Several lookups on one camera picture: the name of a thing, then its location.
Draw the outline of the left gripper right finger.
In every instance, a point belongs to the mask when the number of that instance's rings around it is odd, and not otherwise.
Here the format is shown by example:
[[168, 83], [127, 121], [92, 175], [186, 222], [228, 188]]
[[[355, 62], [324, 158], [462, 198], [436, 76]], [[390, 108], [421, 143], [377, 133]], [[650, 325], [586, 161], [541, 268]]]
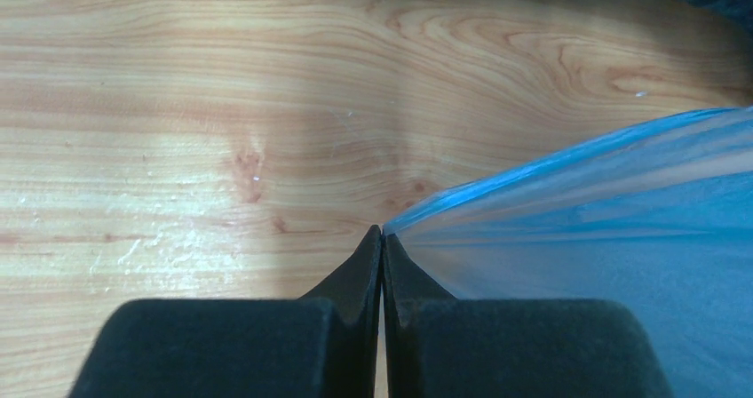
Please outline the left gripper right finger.
[[598, 299], [459, 299], [382, 239], [392, 397], [670, 397], [637, 318]]

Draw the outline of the blue plastic trash bag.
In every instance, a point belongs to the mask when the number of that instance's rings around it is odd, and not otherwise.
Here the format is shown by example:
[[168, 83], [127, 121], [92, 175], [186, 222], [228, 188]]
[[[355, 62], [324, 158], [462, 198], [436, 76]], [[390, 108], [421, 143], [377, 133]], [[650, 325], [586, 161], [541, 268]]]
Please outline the blue plastic trash bag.
[[388, 221], [454, 296], [591, 298], [679, 397], [752, 394], [752, 111], [686, 112], [440, 191]]

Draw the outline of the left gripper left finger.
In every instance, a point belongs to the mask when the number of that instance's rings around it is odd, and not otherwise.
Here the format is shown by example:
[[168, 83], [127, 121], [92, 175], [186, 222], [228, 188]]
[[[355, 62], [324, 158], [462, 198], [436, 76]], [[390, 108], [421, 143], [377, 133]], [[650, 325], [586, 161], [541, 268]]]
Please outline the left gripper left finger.
[[370, 397], [382, 233], [295, 299], [151, 298], [107, 319], [74, 397]]

